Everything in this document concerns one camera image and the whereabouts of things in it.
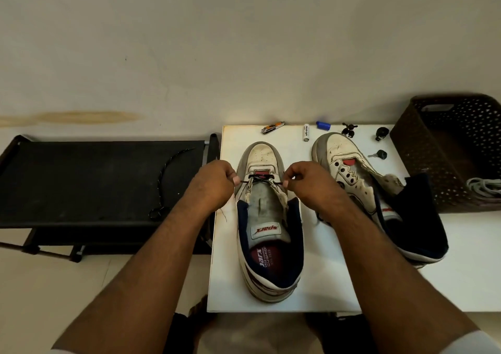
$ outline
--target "wall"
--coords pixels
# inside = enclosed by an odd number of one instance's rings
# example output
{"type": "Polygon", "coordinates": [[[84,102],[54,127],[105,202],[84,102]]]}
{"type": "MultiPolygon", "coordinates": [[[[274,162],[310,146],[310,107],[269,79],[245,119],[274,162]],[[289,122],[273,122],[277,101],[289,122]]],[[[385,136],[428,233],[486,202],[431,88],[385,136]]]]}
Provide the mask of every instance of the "wall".
{"type": "Polygon", "coordinates": [[[392,122],[425,92],[501,99],[500,5],[0,0],[2,134],[206,137],[223,124],[392,122]]]}

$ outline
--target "hand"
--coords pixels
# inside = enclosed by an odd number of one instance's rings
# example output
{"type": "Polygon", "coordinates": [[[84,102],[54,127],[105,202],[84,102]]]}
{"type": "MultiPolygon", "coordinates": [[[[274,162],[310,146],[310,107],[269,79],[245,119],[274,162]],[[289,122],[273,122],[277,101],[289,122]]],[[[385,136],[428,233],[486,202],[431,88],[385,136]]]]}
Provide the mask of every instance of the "hand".
{"type": "Polygon", "coordinates": [[[299,161],[284,172],[282,185],[310,209],[326,214],[337,200],[350,201],[331,174],[314,161],[299,161]]]}
{"type": "Polygon", "coordinates": [[[209,214],[226,204],[238,184],[240,178],[229,162],[214,160],[198,170],[183,198],[209,214]]]}

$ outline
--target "person's left hand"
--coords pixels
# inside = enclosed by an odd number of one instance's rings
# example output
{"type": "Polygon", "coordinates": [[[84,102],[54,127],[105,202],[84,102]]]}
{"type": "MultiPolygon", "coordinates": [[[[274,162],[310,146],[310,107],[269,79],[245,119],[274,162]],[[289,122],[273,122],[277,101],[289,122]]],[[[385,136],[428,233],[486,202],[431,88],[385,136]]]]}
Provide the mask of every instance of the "person's left hand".
{"type": "Polygon", "coordinates": [[[238,184],[240,178],[229,162],[214,160],[198,170],[183,198],[211,213],[226,204],[238,184]]]}

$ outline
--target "blue marker cap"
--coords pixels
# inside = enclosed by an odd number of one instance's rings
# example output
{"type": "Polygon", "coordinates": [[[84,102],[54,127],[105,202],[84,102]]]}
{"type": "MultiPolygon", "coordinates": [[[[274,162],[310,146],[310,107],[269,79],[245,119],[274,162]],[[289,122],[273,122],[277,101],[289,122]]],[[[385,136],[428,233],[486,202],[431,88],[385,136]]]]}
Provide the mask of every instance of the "blue marker cap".
{"type": "Polygon", "coordinates": [[[317,128],[329,131],[331,129],[331,125],[325,122],[317,122],[317,128]]]}

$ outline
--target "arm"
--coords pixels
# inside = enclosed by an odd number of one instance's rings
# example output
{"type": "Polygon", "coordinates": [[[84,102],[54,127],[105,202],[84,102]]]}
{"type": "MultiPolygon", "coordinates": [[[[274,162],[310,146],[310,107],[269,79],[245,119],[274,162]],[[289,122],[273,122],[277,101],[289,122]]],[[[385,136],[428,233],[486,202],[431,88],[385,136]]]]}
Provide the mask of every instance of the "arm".
{"type": "Polygon", "coordinates": [[[334,227],[381,352],[438,353],[479,329],[400,255],[319,164],[292,164],[284,187],[334,227]]]}
{"type": "Polygon", "coordinates": [[[200,227],[239,182],[226,161],[203,166],[148,242],[53,348],[79,354],[162,352],[200,227]]]}

